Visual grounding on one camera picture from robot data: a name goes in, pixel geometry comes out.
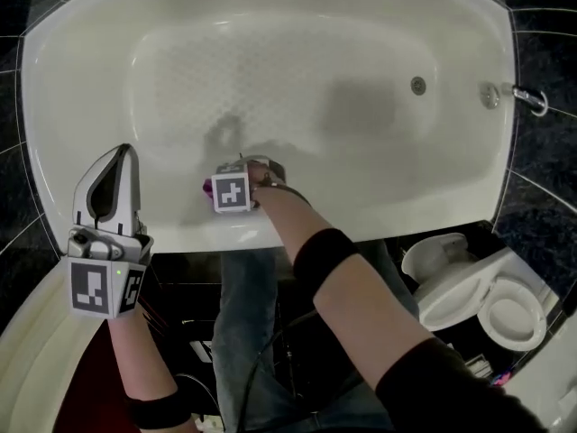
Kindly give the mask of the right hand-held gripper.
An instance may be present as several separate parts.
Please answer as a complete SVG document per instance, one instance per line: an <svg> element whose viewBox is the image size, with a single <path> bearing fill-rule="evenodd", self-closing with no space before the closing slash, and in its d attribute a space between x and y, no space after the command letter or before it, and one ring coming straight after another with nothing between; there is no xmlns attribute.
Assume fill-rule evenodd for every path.
<svg viewBox="0 0 577 433"><path fill-rule="evenodd" d="M250 212L256 208L249 178L249 163L255 161L266 164L278 177L286 179L284 166L265 155L245 156L219 165L209 179L209 197L216 213Z"/></svg>

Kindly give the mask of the person's right hand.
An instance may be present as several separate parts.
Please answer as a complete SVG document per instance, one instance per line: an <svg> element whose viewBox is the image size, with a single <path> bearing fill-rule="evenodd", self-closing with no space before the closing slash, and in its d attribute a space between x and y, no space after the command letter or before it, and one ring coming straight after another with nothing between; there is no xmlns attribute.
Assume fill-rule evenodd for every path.
<svg viewBox="0 0 577 433"><path fill-rule="evenodd" d="M274 176L271 169L259 161L249 161L247 170L251 191L256 190L265 183L269 183Z"/></svg>

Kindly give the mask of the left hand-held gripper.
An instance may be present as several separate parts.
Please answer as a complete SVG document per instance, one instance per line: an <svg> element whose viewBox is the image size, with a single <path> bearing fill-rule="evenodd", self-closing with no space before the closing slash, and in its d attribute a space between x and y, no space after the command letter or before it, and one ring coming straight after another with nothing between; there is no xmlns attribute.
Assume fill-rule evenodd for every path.
<svg viewBox="0 0 577 433"><path fill-rule="evenodd" d="M139 161L123 143L98 158L75 188L77 226L67 255L73 311L102 319L134 311L153 245L150 236L136 234L139 210Z"/></svg>

